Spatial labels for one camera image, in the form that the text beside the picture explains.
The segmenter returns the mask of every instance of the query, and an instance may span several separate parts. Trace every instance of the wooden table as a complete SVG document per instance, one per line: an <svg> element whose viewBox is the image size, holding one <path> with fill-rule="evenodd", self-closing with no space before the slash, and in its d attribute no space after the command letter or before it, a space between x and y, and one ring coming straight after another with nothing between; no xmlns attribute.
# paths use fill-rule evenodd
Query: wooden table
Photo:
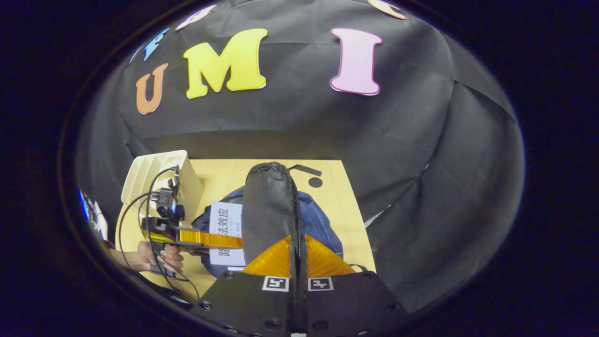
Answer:
<svg viewBox="0 0 599 337"><path fill-rule="evenodd" d="M343 244L343 260L376 271L358 203L353 195L343 164L338 160L190 160L193 169L204 185L204 193L197 214L187 214L186 216L193 216L193 219L200 216L206 206L221 200L231 191L245 185L247 173L254 165L270 161L277 161L286 167L300 164L322 172L320 178L323 185L319 188L308 184L308 180L315 177L312 174L291 170L291 175L298 190L310 194L329 218L331 228ZM122 207L119 219L125 207L126 205ZM122 239L124 251L135 251L139 241L144 240L135 212L129 211L123 220ZM116 240L116 246L119 249L118 236ZM203 296L216 278L208 273L200 262L200 257L189 255L186 252L183 252L182 255L184 257L184 275L197 287L199 295ZM161 275L150 272L141 274L157 285L168 286ZM171 281L171 283L179 288L186 298L195 299L195 291L188 282Z"/></svg>

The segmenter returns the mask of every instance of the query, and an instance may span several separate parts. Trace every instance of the white drawer organizer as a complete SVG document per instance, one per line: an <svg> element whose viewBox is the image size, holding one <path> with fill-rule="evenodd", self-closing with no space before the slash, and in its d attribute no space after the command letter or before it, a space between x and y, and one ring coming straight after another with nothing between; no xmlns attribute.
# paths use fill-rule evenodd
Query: white drawer organizer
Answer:
<svg viewBox="0 0 599 337"><path fill-rule="evenodd" d="M161 154L151 154L145 156L139 156L129 168L125 185L123 186L123 192L120 195L120 200L123 204L128 205L131 201L135 200L139 195L147 193L150 189L150 184L156 175L165 169L179 165L179 195L177 201L185 207L185 220L181 221L183 225L191 225L191 222L195 218L196 211L198 210L199 200L204 192L204 186L199 181L189 158L187 157L187 151L172 151L164 152ZM175 171L168 171L162 173L152 188L152 191L160 191L161 188L168 188L168 180L172 179L173 182ZM146 205L140 210L141 203L144 198L139 199L135 202L131 208L137 210L139 216L146 215ZM159 216L156 211L156 203L150 202L150 216Z"/></svg>

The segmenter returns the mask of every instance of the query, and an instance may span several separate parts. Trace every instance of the blue backpack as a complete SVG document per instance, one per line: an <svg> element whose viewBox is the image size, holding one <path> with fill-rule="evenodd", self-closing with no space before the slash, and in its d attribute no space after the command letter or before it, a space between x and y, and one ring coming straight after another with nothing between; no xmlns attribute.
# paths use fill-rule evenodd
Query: blue backpack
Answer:
<svg viewBox="0 0 599 337"><path fill-rule="evenodd" d="M244 188L241 187L229 193L223 200L221 200L221 202L241 204L243 201L243 189ZM298 191L298 197L301 217L304 222L301 227L302 233L315 238L337 254L337 256L343 258L343 246L335 232L331 229L329 218L326 217L325 213L309 194ZM198 228L204 233L208 233L209 225L210 206L207 206L204 209L204 213L192 222L192 227ZM208 272L214 277L218 277L228 270L227 266L212 265L208 254L201 254L201 260Z"/></svg>

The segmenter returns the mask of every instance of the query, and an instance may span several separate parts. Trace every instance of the human hand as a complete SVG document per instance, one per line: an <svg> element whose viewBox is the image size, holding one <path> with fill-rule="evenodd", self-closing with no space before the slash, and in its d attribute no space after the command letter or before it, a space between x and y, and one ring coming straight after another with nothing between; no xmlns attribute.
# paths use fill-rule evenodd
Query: human hand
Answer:
<svg viewBox="0 0 599 337"><path fill-rule="evenodd" d="M183 267L183 263L181 262L183 261L183 256L179 254L181 253L181 249L179 247L166 245L164 250L157 253L158 260L164 264L166 269L175 273L181 273L180 268ZM150 270L150 264L156 265L156 260L154 259L154 254L152 254L150 244L145 241L140 241L137 245L137 256L144 266L144 270Z"/></svg>

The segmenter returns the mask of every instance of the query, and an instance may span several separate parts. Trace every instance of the letter m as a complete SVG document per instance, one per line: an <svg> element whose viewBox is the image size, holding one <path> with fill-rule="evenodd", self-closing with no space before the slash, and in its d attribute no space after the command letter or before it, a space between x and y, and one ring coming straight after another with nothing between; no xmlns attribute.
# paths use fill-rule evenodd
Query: letter m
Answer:
<svg viewBox="0 0 599 337"><path fill-rule="evenodd" d="M260 75L258 68L258 47L266 35L266 29L261 28L241 31L231 37L220 56L208 43L187 49L183 54L189 63L187 97L196 98L208 93L208 87L202 83L202 75L212 90L219 92L229 67L231 79L226 83L229 90L263 88L266 79Z"/></svg>

